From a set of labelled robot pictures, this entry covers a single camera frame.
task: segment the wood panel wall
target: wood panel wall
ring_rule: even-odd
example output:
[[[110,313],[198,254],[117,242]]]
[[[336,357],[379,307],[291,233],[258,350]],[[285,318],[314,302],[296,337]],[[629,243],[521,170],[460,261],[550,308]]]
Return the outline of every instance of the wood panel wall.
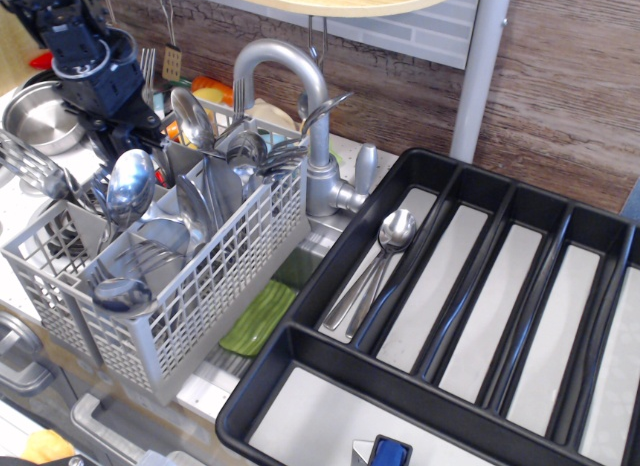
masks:
[[[168,39],[158,0],[112,0],[141,47]],[[297,26],[202,0],[174,0],[183,75],[231,84],[247,43],[279,38],[306,47]],[[401,153],[448,153],[464,72],[331,37],[330,95],[356,95],[331,116],[332,132]],[[256,93],[295,117],[301,84],[288,70],[257,69]],[[640,0],[512,0],[475,163],[610,211],[640,174]]]

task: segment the black cutlery tray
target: black cutlery tray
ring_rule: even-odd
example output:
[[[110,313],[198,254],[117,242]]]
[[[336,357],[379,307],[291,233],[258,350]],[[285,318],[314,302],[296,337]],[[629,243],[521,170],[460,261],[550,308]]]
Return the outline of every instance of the black cutlery tray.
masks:
[[[374,243],[383,218],[412,188],[437,196],[416,239],[349,344],[318,331],[336,295]],[[409,373],[376,359],[419,272],[460,205],[488,217]],[[438,388],[465,320],[510,225],[542,235],[475,403]],[[624,273],[640,265],[637,226],[620,216],[422,149],[405,152],[324,258],[216,421],[221,441],[261,465],[280,464],[249,445],[285,378],[302,367],[495,464],[596,465],[578,453]],[[600,261],[544,436],[505,419],[549,284],[569,245]],[[640,464],[635,408],[623,465]]]

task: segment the dish rack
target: dish rack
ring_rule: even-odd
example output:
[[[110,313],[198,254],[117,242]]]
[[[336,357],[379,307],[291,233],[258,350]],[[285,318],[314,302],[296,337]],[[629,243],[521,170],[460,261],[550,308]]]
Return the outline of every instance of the dish rack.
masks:
[[[218,132],[230,124],[231,110],[205,107],[215,113]],[[268,142],[297,134],[256,119],[247,127]],[[200,188],[202,163],[187,177]],[[175,188],[157,188],[158,204],[177,212]],[[93,304],[90,283],[98,260],[117,277],[124,267],[118,255],[135,243],[153,239],[174,250],[186,246],[181,225],[136,223],[97,255],[104,219],[59,201],[2,254],[56,342],[96,366],[104,363],[123,386],[167,404],[308,234],[305,211],[303,161],[282,181],[259,186],[185,266],[174,261],[146,274],[156,307],[133,319]]]

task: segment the cabinet handle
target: cabinet handle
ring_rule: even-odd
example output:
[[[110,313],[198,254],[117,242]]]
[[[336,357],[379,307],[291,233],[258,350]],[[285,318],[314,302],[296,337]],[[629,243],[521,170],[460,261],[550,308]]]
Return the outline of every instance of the cabinet handle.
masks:
[[[100,400],[86,393],[71,408],[71,422],[103,449],[134,466],[142,459],[145,451],[96,420],[93,413],[98,406]]]
[[[108,453],[118,457],[131,466],[164,464],[166,466],[204,466],[182,451],[174,451],[166,458],[154,451],[144,451],[124,436],[116,433],[93,417],[100,406],[100,400],[91,393],[86,393],[71,408],[71,422],[84,434],[92,438]]]
[[[18,318],[0,312],[0,359],[15,349],[34,356],[42,350],[42,342]],[[46,389],[53,379],[53,374],[37,362],[30,363],[20,371],[0,362],[0,384],[20,396],[35,396]]]

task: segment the silver faucet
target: silver faucet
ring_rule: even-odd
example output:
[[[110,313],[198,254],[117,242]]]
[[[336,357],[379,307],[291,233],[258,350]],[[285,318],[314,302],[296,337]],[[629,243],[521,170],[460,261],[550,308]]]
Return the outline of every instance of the silver faucet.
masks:
[[[244,115],[255,101],[253,74],[260,63],[275,61],[287,66],[302,81],[313,111],[329,98],[322,72],[302,50],[276,39],[259,39],[244,47],[233,68],[234,112]],[[330,216],[338,209],[357,212],[369,195],[377,166],[377,150],[363,145],[356,160],[355,186],[340,178],[335,157],[329,153],[329,115],[309,130],[307,214]]]

